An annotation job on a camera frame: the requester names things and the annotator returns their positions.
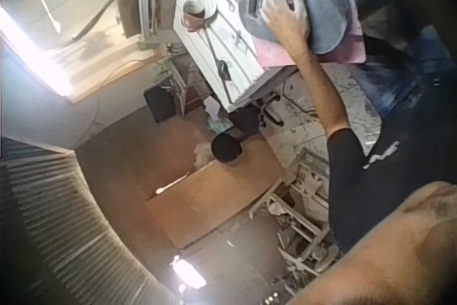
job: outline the pink fabric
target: pink fabric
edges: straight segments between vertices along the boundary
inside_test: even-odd
[[[362,37],[363,32],[360,21],[358,20],[356,2],[354,0],[349,1],[351,2],[352,10],[352,27],[346,35],[346,38],[334,51],[330,54],[319,56],[319,61],[321,62],[360,64],[366,60],[365,44]],[[253,42],[256,47],[257,60],[262,67],[288,66],[294,64],[291,57],[282,46],[256,37],[253,37]]]

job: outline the wooden board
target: wooden board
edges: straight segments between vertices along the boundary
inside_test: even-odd
[[[253,139],[243,146],[237,166],[213,161],[146,205],[181,249],[240,212],[283,175],[266,141]]]

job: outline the corrugated metal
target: corrugated metal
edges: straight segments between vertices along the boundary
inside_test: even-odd
[[[73,153],[4,143],[3,165],[22,224],[52,276],[80,304],[178,303],[109,226]],[[44,290],[39,280],[33,288]]]

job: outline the person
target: person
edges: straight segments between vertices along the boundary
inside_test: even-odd
[[[293,5],[263,0],[261,15],[295,61],[326,133],[329,223],[347,254],[292,304],[435,304],[457,276],[456,66],[431,26],[411,41],[411,55],[367,37],[367,62],[349,66],[382,120],[366,156],[307,44],[305,1]]]

